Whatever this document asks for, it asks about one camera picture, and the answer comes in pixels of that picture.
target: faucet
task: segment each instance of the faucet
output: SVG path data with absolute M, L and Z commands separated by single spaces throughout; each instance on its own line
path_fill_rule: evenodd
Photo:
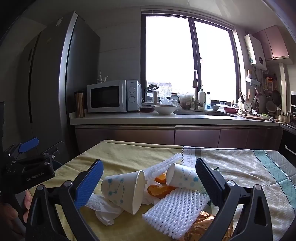
M 198 85 L 197 85 L 197 70 L 194 70 L 193 85 L 194 88 L 194 109 L 198 110 L 198 107 L 202 107 L 204 103 L 198 102 Z

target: bright sky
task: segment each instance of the bright sky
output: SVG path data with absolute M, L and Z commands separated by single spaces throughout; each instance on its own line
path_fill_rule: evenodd
M 232 101 L 236 97 L 236 75 L 227 31 L 195 22 L 203 64 L 202 84 L 211 99 Z M 146 17 L 147 85 L 159 83 L 160 95 L 193 92 L 194 63 L 186 18 Z

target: white paper cup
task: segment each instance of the white paper cup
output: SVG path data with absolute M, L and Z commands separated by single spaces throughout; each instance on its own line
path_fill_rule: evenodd
M 173 163 L 166 173 L 166 184 L 178 188 L 202 191 L 202 183 L 194 168 Z
M 101 184 L 102 194 L 132 215 L 135 215 L 141 206 L 144 188 L 143 171 L 107 176 Z

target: brown thermos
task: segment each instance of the brown thermos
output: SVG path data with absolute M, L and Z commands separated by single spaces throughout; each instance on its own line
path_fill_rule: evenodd
M 84 117 L 84 91 L 74 92 L 76 102 L 76 118 Z

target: golden food wrapper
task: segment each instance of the golden food wrapper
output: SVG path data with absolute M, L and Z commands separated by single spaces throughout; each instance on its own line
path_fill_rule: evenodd
M 188 232 L 185 233 L 184 237 L 180 238 L 179 241 L 198 241 L 203 234 L 207 231 L 207 228 L 210 226 L 214 220 L 214 216 L 210 215 L 205 211 L 201 211 L 197 220 L 192 224 Z M 222 241 L 228 241 L 233 234 L 233 219 L 224 235 Z

